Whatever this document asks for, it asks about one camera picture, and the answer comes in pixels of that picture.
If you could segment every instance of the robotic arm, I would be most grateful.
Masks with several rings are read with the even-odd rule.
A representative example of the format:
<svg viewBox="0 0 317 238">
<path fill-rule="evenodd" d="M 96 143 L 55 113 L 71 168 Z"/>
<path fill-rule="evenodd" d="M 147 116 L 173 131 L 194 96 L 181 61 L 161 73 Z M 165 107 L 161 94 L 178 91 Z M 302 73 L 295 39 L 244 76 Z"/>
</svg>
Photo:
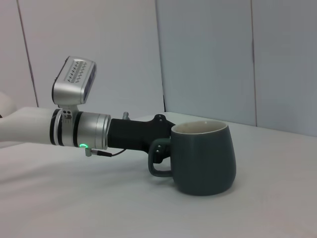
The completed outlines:
<svg viewBox="0 0 317 238">
<path fill-rule="evenodd" d="M 68 57 L 52 88 L 52 100 L 59 108 L 22 108 L 0 118 L 0 141 L 83 147 L 87 156 L 111 156 L 100 150 L 112 147 L 148 153 L 155 139 L 170 137 L 174 124 L 164 115 L 141 122 L 130 120 L 128 113 L 123 119 L 111 119 L 110 115 L 79 111 L 77 106 L 86 103 L 96 69 L 91 60 Z M 156 163 L 167 157 L 169 151 L 161 152 Z"/>
</svg>

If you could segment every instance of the black cable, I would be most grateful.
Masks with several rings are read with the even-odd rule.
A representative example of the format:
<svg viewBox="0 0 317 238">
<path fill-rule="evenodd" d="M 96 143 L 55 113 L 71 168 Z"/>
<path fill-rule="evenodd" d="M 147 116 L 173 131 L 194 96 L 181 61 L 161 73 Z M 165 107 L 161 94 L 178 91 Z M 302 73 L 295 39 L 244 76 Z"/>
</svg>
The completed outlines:
<svg viewBox="0 0 317 238">
<path fill-rule="evenodd" d="M 126 150 L 127 150 L 127 149 L 121 150 L 120 152 L 118 152 L 118 153 L 116 153 L 116 154 L 113 154 L 112 157 L 113 157 L 113 156 L 116 156 L 116 155 L 119 155 L 119 154 L 123 153 L 123 152 L 126 151 Z"/>
<path fill-rule="evenodd" d="M 105 152 L 105 151 L 98 150 L 98 151 L 97 151 L 97 155 L 99 155 L 99 156 L 106 156 L 106 157 L 113 157 L 113 156 L 116 156 L 116 155 L 119 155 L 119 154 L 123 153 L 124 151 L 126 151 L 126 149 L 121 150 L 120 152 L 118 152 L 118 153 L 116 153 L 116 154 L 112 154 L 112 153 L 109 153 L 109 152 Z"/>
</svg>

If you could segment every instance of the dark green mug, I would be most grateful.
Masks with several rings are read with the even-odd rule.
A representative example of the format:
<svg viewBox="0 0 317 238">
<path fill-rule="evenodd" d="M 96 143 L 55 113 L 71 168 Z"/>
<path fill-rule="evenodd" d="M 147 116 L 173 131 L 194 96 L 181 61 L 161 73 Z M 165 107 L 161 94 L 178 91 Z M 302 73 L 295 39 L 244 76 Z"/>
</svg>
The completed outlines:
<svg viewBox="0 0 317 238">
<path fill-rule="evenodd" d="M 156 170 L 155 157 L 168 151 L 171 171 Z M 214 120 L 175 125 L 170 139 L 157 139 L 151 144 L 148 166 L 156 177 L 173 177 L 183 193 L 204 196 L 224 192 L 236 176 L 229 126 Z"/>
</svg>

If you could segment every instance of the table surface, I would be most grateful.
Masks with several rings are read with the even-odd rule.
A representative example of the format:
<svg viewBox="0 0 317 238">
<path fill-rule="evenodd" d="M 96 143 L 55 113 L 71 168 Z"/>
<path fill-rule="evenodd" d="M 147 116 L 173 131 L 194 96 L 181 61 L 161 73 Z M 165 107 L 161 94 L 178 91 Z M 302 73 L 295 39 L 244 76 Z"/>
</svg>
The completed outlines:
<svg viewBox="0 0 317 238">
<path fill-rule="evenodd" d="M 174 123 L 202 120 L 165 115 Z M 0 149 L 1 237 L 315 238 L 317 138 L 228 124 L 236 180 L 206 197 L 151 176 L 144 152 L 87 158 L 70 147 Z"/>
</svg>

